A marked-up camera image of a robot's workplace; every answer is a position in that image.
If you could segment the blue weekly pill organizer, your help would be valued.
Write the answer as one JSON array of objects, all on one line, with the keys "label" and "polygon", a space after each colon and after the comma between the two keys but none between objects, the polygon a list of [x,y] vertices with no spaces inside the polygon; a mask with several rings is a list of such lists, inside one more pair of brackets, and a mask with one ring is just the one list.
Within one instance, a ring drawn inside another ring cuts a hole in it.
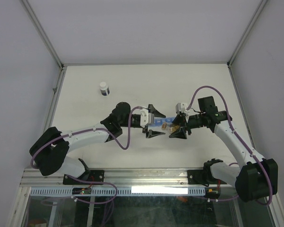
[{"label": "blue weekly pill organizer", "polygon": [[154,118],[154,122],[150,125],[150,127],[161,127],[164,123],[172,123],[174,119],[175,117]]}]

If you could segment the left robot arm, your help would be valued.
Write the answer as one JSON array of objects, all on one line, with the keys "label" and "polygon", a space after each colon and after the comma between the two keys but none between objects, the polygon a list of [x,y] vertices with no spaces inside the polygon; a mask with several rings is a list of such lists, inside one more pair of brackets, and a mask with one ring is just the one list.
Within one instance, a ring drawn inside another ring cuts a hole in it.
[{"label": "left robot arm", "polygon": [[117,139],[122,135],[123,129],[128,132],[132,128],[141,129],[146,138],[161,135],[161,132],[150,130],[155,118],[165,118],[152,104],[148,107],[137,106],[131,108],[126,102],[120,102],[111,114],[85,129],[60,131],[56,127],[48,128],[30,148],[32,157],[30,165],[40,171],[41,175],[49,176],[61,173],[67,177],[72,176],[78,183],[86,183],[91,175],[90,168],[80,158],[73,159],[68,153],[91,144],[114,141],[127,150],[130,146],[131,135],[127,134],[127,144],[123,146]]}]

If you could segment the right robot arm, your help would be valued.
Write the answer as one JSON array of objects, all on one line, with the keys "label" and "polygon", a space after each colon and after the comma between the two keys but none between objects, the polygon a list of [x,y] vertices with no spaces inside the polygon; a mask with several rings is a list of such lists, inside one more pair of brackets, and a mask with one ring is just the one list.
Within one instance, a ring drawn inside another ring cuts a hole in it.
[{"label": "right robot arm", "polygon": [[229,149],[237,166],[230,166],[220,159],[211,159],[204,163],[203,169],[193,174],[193,179],[204,186],[223,181],[233,186],[244,201],[271,198],[277,193],[278,165],[273,159],[266,159],[240,137],[232,125],[227,111],[219,111],[212,96],[198,99],[199,109],[190,115],[188,104],[176,105],[176,117],[173,125],[177,129],[170,138],[187,139],[192,129],[206,127],[211,130]]}]

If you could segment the white cap pill bottle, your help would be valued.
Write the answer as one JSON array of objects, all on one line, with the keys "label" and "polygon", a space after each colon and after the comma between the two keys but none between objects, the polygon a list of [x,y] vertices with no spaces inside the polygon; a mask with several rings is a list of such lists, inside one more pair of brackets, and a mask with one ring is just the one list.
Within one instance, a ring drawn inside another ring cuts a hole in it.
[{"label": "white cap pill bottle", "polygon": [[109,87],[108,87],[108,84],[106,82],[101,82],[99,84],[99,87],[100,87],[100,92],[103,96],[107,96],[110,94],[110,91],[109,91]]}]

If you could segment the amber pill bottle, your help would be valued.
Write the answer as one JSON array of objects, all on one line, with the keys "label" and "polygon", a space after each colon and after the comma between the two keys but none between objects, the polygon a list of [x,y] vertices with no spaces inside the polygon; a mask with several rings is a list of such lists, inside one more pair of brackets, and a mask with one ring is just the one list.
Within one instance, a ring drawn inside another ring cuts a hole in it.
[{"label": "amber pill bottle", "polygon": [[173,132],[179,129],[179,125],[175,125],[171,122],[164,122],[161,126],[163,131],[167,131],[168,133],[172,134]]}]

